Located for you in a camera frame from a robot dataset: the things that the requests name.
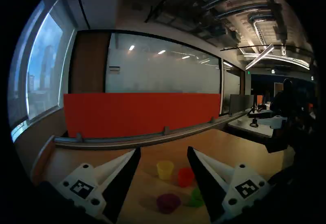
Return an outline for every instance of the window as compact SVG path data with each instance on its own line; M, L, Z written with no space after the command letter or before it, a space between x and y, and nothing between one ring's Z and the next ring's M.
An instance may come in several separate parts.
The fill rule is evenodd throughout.
M7 94L13 141L30 124L62 106L75 36L70 16L62 0L42 0L22 31Z
M27 112L29 119L58 105L61 77L56 56L62 29L48 14L37 33L27 70Z
M223 104L221 114L227 114L230 106L230 95L240 94L241 85L241 73L245 74L244 71L230 64L228 61L223 60L223 72L224 72L224 90L223 90Z
M113 33L106 92L220 93L220 58L157 38Z

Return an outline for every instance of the sky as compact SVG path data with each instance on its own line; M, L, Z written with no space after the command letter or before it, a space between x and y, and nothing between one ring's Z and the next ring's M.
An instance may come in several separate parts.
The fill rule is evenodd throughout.
M42 67L42 60L44 56L44 50L48 45L51 45L54 49L53 58L50 59L46 67L45 84L49 85L51 68L54 66L56 53L58 50L59 42L62 37L61 28L55 23L50 14L45 18L33 45L28 72L30 75L34 75L34 90L37 90L40 86L40 74Z

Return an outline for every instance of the orange panel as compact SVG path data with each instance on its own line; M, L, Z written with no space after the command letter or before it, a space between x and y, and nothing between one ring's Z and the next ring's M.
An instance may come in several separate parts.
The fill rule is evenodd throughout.
M262 104L262 95L257 95L257 105Z
M137 136L209 122L218 118L220 94L84 93L64 94L69 137Z

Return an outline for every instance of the table surface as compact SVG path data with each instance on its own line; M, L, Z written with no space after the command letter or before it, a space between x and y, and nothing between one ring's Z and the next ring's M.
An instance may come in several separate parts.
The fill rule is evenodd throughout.
M246 132L250 132L250 133L254 133L259 136L269 137L269 138L272 137L273 129L271 129L269 127L269 125L258 125L258 127L252 127L252 126L250 126L252 119L253 118L249 118L247 115L244 115L244 116L239 117L233 121L230 121L228 123L228 125L233 128L236 128L236 129L239 129L242 131L246 131Z
M139 165L118 218L118 224L210 223L205 206L199 208L186 206L196 183L193 182L192 186L186 188L180 188L177 185L178 170L182 167L190 167L187 158L188 146L232 167L246 163L266 180L282 169L283 151L269 154L262 144L216 129L167 143L143 147ZM96 167L128 151L130 149L88 151L56 148L45 167L43 179L55 185L81 163L89 163ZM159 160L171 160L174 163L171 180L163 181L158 178L156 163ZM156 198L164 193L176 194L183 203L170 215L161 214L156 207Z

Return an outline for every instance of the yellow cup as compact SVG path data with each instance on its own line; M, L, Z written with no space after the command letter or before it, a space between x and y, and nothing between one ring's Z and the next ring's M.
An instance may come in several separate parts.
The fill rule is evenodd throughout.
M156 166L160 179L169 180L171 178L171 174L174 168L173 162L169 160L162 160L159 161Z

